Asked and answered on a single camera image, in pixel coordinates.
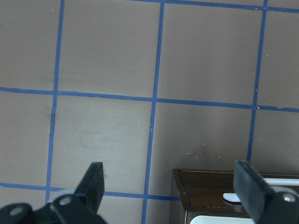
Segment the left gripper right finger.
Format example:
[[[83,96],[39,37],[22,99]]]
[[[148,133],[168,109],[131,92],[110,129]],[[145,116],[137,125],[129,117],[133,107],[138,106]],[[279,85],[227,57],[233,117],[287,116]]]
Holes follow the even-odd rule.
[[[256,224],[297,224],[299,195],[291,188],[271,186],[247,161],[236,161],[233,188]]]

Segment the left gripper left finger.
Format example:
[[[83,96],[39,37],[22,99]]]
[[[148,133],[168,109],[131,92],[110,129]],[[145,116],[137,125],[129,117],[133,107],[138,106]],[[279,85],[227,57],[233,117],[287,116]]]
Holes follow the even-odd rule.
[[[97,214],[104,195],[102,162],[90,164],[73,193],[64,193],[38,210],[28,203],[0,209],[2,224],[105,224]]]

